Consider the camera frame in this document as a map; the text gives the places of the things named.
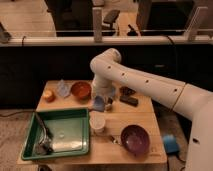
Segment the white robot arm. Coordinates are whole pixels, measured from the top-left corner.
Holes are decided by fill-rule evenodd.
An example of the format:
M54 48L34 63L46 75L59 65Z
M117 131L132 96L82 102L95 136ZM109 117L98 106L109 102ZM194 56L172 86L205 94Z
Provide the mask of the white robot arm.
M125 67L121 59L120 52L110 48L91 60L93 94L108 95L117 82L191 120L185 171L213 171L213 92Z

